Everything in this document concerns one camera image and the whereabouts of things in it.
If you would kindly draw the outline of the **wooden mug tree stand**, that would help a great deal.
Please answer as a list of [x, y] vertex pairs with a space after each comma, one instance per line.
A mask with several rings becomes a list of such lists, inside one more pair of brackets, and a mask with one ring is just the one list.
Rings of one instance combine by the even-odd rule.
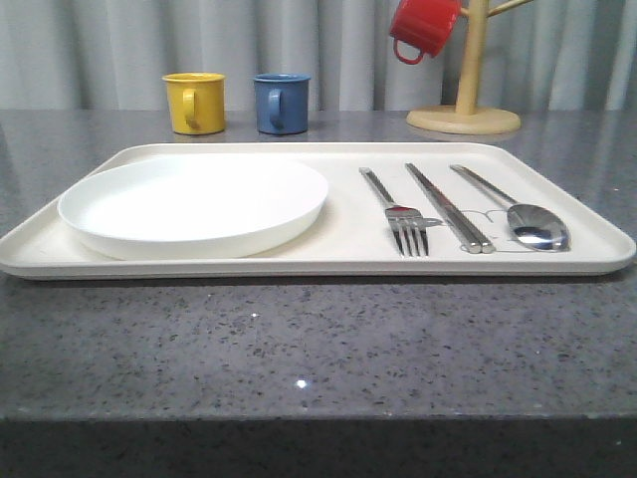
[[453, 106], [425, 107], [411, 111], [408, 124], [427, 130], [455, 134], [499, 134], [518, 130], [522, 121], [512, 112], [478, 106], [487, 25], [491, 17], [527, 4], [505, 1], [491, 8], [489, 1], [474, 0], [461, 13], [468, 20], [456, 102]]

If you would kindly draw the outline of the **blue enamel mug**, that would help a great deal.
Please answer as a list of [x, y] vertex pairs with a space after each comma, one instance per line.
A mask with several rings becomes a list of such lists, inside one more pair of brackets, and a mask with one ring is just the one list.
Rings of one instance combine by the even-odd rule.
[[260, 74], [254, 77], [257, 129], [287, 135], [308, 130], [309, 85], [305, 74]]

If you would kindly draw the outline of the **silver metal fork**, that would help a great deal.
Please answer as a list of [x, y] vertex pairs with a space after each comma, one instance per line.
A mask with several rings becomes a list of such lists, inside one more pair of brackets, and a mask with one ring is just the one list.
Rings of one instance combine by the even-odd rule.
[[426, 257], [429, 248], [424, 216], [415, 208], [396, 203], [371, 168], [361, 167], [359, 173], [379, 197], [400, 255]]

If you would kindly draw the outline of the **cream rabbit print tray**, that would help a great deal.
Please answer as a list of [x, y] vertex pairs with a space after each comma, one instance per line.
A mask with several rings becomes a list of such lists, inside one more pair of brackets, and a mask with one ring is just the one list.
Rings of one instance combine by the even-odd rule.
[[[319, 275], [603, 275], [631, 264], [634, 241], [512, 154], [478, 143], [274, 142], [147, 144], [125, 149], [105, 169], [160, 160], [201, 159], [214, 166], [245, 159], [270, 167], [276, 160], [303, 163], [328, 182], [317, 221], [300, 237], [242, 259], [117, 260], [83, 245], [60, 217], [44, 206], [1, 241], [1, 268], [28, 279], [114, 279]], [[494, 243], [491, 254], [466, 251], [443, 224], [428, 231], [429, 254], [401, 258], [377, 198], [359, 169], [367, 166], [402, 204], [434, 216], [435, 209], [407, 171], [416, 165]], [[513, 239], [504, 207], [458, 173], [462, 164], [524, 203], [556, 213], [570, 232], [566, 252], [534, 251]]]

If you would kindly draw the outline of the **red enamel mug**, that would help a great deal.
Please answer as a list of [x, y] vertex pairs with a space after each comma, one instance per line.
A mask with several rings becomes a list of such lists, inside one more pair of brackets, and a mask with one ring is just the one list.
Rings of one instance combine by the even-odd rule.
[[[389, 35], [395, 57], [406, 65], [417, 65], [425, 56], [435, 58], [449, 39], [461, 14], [455, 0], [402, 0], [399, 2]], [[400, 53], [400, 44], [418, 51], [415, 58]]]

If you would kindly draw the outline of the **grey curtain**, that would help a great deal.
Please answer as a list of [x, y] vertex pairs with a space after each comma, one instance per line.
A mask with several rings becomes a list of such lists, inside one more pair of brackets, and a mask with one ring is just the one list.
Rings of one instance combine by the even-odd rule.
[[[162, 77], [226, 78], [226, 106], [248, 111], [260, 73], [311, 78], [323, 111], [451, 104], [466, 24], [442, 52], [408, 66], [391, 48], [392, 1], [5, 1], [5, 110], [166, 106]], [[517, 113], [636, 106], [636, 5], [532, 1], [489, 20], [479, 101]]]

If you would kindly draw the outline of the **white round plate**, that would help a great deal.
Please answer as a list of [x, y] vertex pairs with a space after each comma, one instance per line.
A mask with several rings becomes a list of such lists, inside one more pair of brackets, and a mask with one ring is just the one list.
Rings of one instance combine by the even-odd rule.
[[230, 259], [303, 234], [327, 195], [327, 180], [295, 161], [164, 154], [79, 181], [58, 213], [116, 259]]

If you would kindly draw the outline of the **silver metal spoon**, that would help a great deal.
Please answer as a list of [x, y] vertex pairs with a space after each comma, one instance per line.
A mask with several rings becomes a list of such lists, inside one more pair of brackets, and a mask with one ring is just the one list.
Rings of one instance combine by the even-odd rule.
[[450, 168], [478, 189], [508, 204], [507, 222], [520, 244], [543, 252], [566, 252], [570, 249], [570, 232], [557, 215], [541, 206], [517, 201], [464, 165], [452, 164]]

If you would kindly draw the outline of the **yellow enamel mug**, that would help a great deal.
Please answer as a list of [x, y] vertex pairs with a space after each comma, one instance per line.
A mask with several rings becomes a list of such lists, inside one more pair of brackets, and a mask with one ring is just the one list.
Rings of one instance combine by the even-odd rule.
[[172, 130], [178, 134], [204, 135], [223, 131], [225, 80], [218, 73], [164, 75]]

